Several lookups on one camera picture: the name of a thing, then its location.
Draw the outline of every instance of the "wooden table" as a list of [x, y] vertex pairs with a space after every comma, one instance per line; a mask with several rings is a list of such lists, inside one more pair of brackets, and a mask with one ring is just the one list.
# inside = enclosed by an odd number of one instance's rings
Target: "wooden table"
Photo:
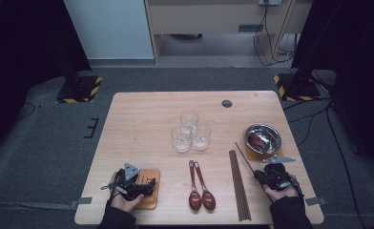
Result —
[[[232, 102], [232, 107], [221, 105], [225, 99]], [[181, 154], [173, 148], [171, 131], [179, 125], [179, 116], [185, 111], [197, 112], [199, 122], [212, 129], [210, 145], [204, 151], [192, 148]], [[133, 211], [139, 225], [272, 224], [270, 202], [235, 144], [237, 142], [244, 150], [242, 132], [255, 123], [271, 125], [280, 133], [284, 155], [296, 159], [285, 163], [287, 172], [297, 176], [305, 197], [313, 198], [314, 190], [276, 93], [118, 93], [114, 96], [82, 194], [83, 198], [93, 200], [91, 204], [78, 206], [76, 223], [100, 223], [109, 196], [109, 192], [100, 187], [107, 185], [113, 172], [129, 162], [140, 169], [160, 170], [157, 207]], [[230, 150], [238, 154], [252, 220], [239, 221]], [[191, 159], [199, 162], [206, 187], [217, 200], [217, 208], [212, 212], [204, 207], [194, 212], [189, 207], [188, 162]], [[255, 170], [265, 165], [259, 161], [250, 163]], [[197, 177], [196, 186], [202, 193]], [[323, 221], [319, 205], [306, 206], [306, 215], [312, 223]]]

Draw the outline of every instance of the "gray carpet floor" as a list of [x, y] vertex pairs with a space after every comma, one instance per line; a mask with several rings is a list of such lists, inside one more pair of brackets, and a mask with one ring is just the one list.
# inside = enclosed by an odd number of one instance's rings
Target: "gray carpet floor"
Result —
[[[113, 95], [117, 92], [277, 91], [273, 76], [289, 71], [267, 68], [94, 69], [93, 73], [103, 77], [94, 101], [73, 104], [55, 103], [64, 77], [37, 85], [29, 91], [28, 104], [23, 106], [0, 145], [0, 202], [69, 205], [78, 200]], [[321, 92], [323, 97], [329, 96], [322, 89]], [[369, 156], [353, 153], [345, 129], [332, 109], [327, 109], [328, 113], [321, 112], [329, 102], [329, 99], [305, 102], [285, 110], [315, 192], [328, 202], [322, 205], [324, 222], [314, 228], [363, 228], [355, 203], [365, 227], [372, 228], [374, 161]], [[282, 101], [281, 105], [288, 108], [295, 103]], [[88, 126], [94, 125], [92, 118], [99, 118], [97, 128], [93, 138], [85, 138], [91, 132]], [[0, 228], [95, 228], [76, 225], [74, 214], [75, 209], [0, 207]]]

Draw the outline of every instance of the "wooden spoon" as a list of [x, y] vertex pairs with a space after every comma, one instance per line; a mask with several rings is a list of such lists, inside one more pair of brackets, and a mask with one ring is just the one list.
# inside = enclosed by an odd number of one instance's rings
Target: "wooden spoon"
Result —
[[196, 182], [194, 180], [194, 161], [189, 161], [190, 166], [190, 174], [191, 174], [191, 181], [192, 181], [192, 191], [188, 198], [188, 202], [190, 203], [191, 209], [197, 211], [201, 207], [201, 196], [197, 192], [196, 189]]
[[206, 209], [214, 210], [216, 206], [214, 195], [212, 195], [210, 191], [208, 191], [207, 187], [205, 187], [204, 179], [202, 178], [202, 174], [201, 174], [201, 170], [199, 169], [198, 162], [195, 161], [194, 165], [196, 167], [199, 181], [201, 181], [202, 189], [204, 190], [204, 192], [202, 193], [202, 204], [204, 205]]

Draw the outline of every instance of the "hand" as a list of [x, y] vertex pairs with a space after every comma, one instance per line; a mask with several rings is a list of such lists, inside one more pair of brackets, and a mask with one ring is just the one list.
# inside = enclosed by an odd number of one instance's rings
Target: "hand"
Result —
[[[114, 182], [115, 174], [116, 173], [113, 174], [110, 183]], [[117, 190], [114, 190], [114, 195], [116, 196], [115, 198], [113, 198], [111, 206], [114, 208], [121, 209], [122, 211], [125, 211], [127, 213], [131, 213], [134, 210], [134, 208], [138, 205], [138, 203], [142, 201], [142, 199], [144, 198], [143, 194], [141, 194], [136, 199], [128, 201], [123, 196], [118, 195], [118, 193], [119, 192]]]
[[285, 189], [281, 191], [275, 191], [270, 189], [267, 185], [263, 185], [264, 192], [271, 198], [273, 202], [279, 200], [280, 198], [285, 198], [285, 197], [298, 197], [298, 192], [297, 190], [292, 186], [288, 186]]

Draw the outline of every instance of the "yellow black hazard tape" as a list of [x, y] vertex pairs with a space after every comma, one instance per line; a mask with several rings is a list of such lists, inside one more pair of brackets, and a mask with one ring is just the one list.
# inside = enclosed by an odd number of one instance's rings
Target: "yellow black hazard tape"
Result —
[[92, 82], [88, 82], [89, 85], [89, 95], [84, 97], [75, 97], [75, 96], [67, 96], [67, 97], [57, 97], [56, 102], [57, 103], [77, 103], [77, 102], [92, 102], [95, 95], [97, 94], [98, 88], [100, 87], [101, 81], [103, 80], [103, 77], [82, 77], [82, 79], [89, 79], [92, 80]]
[[282, 101], [307, 101], [320, 98], [319, 96], [288, 96], [285, 94], [285, 89], [281, 84], [280, 77], [278, 75], [274, 76], [274, 82], [277, 85], [277, 89], [279, 90]]

